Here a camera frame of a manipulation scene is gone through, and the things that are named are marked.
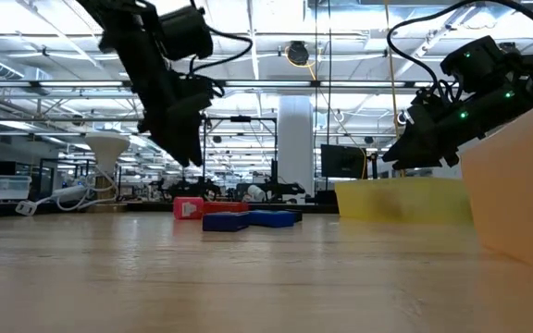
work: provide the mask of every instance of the wooden table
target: wooden table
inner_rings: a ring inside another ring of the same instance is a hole
[[[0,332],[533,332],[533,268],[472,226],[0,218]]]

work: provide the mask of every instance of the computer screen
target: computer screen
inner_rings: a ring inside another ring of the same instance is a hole
[[[361,149],[322,144],[322,177],[367,179],[366,158]]]

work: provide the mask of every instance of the white funnel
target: white funnel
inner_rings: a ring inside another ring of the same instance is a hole
[[[118,157],[129,148],[129,137],[117,133],[88,133],[84,140],[96,155],[98,167],[112,177]]]

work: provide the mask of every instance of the yellow bin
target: yellow bin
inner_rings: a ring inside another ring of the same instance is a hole
[[[472,223],[464,183],[458,179],[403,178],[335,184],[342,217],[366,222]]]

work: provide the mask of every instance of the white column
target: white column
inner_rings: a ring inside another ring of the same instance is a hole
[[[314,196],[314,109],[309,96],[279,99],[279,182],[298,182]]]

